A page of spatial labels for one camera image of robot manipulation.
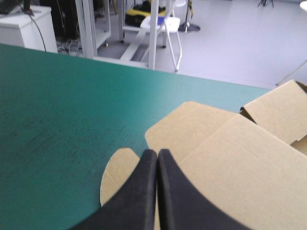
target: gray floor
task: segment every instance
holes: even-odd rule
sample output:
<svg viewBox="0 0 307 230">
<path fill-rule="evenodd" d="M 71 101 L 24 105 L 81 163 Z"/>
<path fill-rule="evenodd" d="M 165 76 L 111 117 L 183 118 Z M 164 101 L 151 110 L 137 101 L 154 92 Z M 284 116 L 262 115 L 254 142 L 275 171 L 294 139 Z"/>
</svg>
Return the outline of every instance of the gray floor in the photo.
<svg viewBox="0 0 307 230">
<path fill-rule="evenodd" d="M 275 2 L 259 7 L 258 0 L 194 0 L 193 23 L 201 31 L 180 34 L 183 59 L 179 74 L 273 89 L 275 83 L 307 59 L 307 11 L 298 4 Z M 176 16 L 184 20 L 185 8 Z M 109 47 L 103 57 L 120 58 L 136 35 L 118 41 L 118 17 L 111 17 Z M 148 37 L 134 56 L 138 60 Z M 173 72 L 169 49 L 157 47 L 156 70 Z M 307 83 L 307 64 L 291 78 Z"/>
</svg>

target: green tabletop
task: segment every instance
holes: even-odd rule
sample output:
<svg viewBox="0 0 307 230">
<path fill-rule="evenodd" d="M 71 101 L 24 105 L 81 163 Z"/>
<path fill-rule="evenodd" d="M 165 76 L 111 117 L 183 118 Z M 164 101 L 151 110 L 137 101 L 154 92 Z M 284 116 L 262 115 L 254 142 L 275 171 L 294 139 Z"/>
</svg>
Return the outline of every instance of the green tabletop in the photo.
<svg viewBox="0 0 307 230">
<path fill-rule="evenodd" d="M 99 208 L 121 147 L 186 101 L 238 112 L 267 89 L 0 45 L 0 229 L 62 230 Z"/>
</svg>

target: cable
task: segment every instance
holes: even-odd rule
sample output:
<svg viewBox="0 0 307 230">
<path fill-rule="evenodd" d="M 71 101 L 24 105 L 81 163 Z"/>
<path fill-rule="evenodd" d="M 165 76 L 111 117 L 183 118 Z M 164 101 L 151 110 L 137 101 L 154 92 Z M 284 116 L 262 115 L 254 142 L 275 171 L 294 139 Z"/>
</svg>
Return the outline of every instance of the cable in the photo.
<svg viewBox="0 0 307 230">
<path fill-rule="evenodd" d="M 38 29 L 38 31 L 39 31 L 40 37 L 42 38 L 42 42 L 43 42 L 43 45 L 44 45 L 44 50 L 45 50 L 45 52 L 47 52 L 47 50 L 46 50 L 46 45 L 45 45 L 45 41 L 44 41 L 43 36 L 42 36 L 42 32 L 40 31 L 38 25 L 36 24 L 36 21 L 32 18 L 32 16 L 31 16 L 29 13 L 27 13 L 27 12 L 23 9 L 23 7 L 21 6 L 21 4 L 20 4 L 17 0 L 16 0 L 16 2 L 19 4 L 19 7 L 20 7 L 20 9 L 22 10 L 22 12 L 24 12 L 26 15 L 28 15 L 28 16 L 31 18 L 31 20 L 34 22 L 34 24 L 36 25 L 36 27 L 37 27 L 37 29 Z"/>
<path fill-rule="evenodd" d="M 31 20 L 32 20 L 32 21 L 34 22 L 34 24 L 36 25 L 36 27 L 37 27 L 37 29 L 38 29 L 38 31 L 39 31 L 40 37 L 42 38 L 42 42 L 43 42 L 43 45 L 44 45 L 44 50 L 45 50 L 45 52 L 47 52 L 46 46 L 45 46 L 45 41 L 44 41 L 43 36 L 42 36 L 42 32 L 40 32 L 40 29 L 39 29 L 38 25 L 36 24 L 36 21 L 34 21 L 34 19 L 32 18 L 32 16 L 31 16 L 30 14 L 28 14 L 28 13 L 25 13 L 25 14 L 29 15 L 29 17 L 31 18 Z"/>
<path fill-rule="evenodd" d="M 297 70 L 299 70 L 303 65 L 307 63 L 307 60 L 303 61 L 302 64 L 300 64 L 295 70 L 293 70 L 291 73 L 288 73 L 283 79 L 281 79 L 279 82 L 277 82 L 275 85 L 278 86 L 280 83 L 282 83 L 284 80 L 286 80 L 288 77 L 290 77 L 292 74 L 294 74 Z"/>
<path fill-rule="evenodd" d="M 59 9 L 59 15 L 61 16 L 62 28 L 64 30 L 64 33 L 66 33 L 65 32 L 65 26 L 64 26 L 64 21 L 63 21 L 63 15 L 62 15 L 61 7 L 59 6 L 59 0 L 57 0 L 57 4 L 58 4 L 58 9 Z"/>
</svg>

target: cardboard flap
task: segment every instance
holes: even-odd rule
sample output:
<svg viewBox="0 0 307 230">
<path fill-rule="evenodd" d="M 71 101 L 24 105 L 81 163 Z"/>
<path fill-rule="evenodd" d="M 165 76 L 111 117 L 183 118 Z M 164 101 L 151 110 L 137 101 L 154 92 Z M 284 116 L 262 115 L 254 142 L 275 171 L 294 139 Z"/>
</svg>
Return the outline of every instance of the cardboard flap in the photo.
<svg viewBox="0 0 307 230">
<path fill-rule="evenodd" d="M 304 136 L 302 139 L 293 142 L 291 146 L 301 153 L 307 155 L 307 136 Z"/>
<path fill-rule="evenodd" d="M 302 87 L 291 80 L 246 104 L 244 109 L 256 124 L 291 144 L 307 134 L 307 94 Z"/>
<path fill-rule="evenodd" d="M 179 166 L 206 198 L 252 229 L 307 228 L 307 157 L 241 115 Z"/>
<path fill-rule="evenodd" d="M 179 162 L 236 114 L 196 102 L 185 102 L 147 130 L 148 146 L 169 149 Z"/>
<path fill-rule="evenodd" d="M 100 203 L 105 204 L 130 177 L 140 158 L 133 150 L 117 150 L 106 165 L 100 185 Z"/>
</svg>

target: white chair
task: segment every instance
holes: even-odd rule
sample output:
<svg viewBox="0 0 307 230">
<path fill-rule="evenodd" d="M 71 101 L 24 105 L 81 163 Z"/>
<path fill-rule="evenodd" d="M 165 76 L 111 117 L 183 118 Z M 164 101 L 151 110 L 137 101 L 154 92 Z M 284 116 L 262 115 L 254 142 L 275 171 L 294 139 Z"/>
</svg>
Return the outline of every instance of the white chair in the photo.
<svg viewBox="0 0 307 230">
<path fill-rule="evenodd" d="M 161 25 L 157 25 L 157 35 L 159 35 L 161 32 L 166 33 L 167 36 L 167 41 L 169 43 L 169 47 L 170 47 L 170 51 L 171 51 L 171 55 L 172 55 L 172 59 L 173 59 L 173 64 L 175 67 L 175 72 L 177 72 L 179 70 L 179 65 L 181 62 L 181 58 L 182 58 L 182 47 L 181 47 L 181 43 L 180 43 L 180 38 L 179 38 L 179 33 L 178 33 L 178 28 L 180 26 L 180 18 L 176 18 L 176 17 L 171 17 L 170 15 L 174 13 L 174 8 L 176 7 L 176 3 L 179 0 L 176 0 L 170 11 L 168 12 L 168 14 L 165 16 L 163 22 Z M 143 22 L 141 23 L 141 30 L 144 30 L 145 32 L 149 33 L 150 32 L 150 16 L 147 16 Z M 172 46 L 172 42 L 170 39 L 170 34 L 175 34 L 177 35 L 177 40 L 178 40 L 178 46 L 179 46 L 179 57 L 178 60 L 176 62 L 175 60 L 175 55 L 174 55 L 174 51 L 173 51 L 173 46 Z M 141 61 L 144 60 L 144 58 L 146 57 L 147 53 L 149 51 L 149 47 L 146 49 L 145 53 L 143 54 Z"/>
</svg>

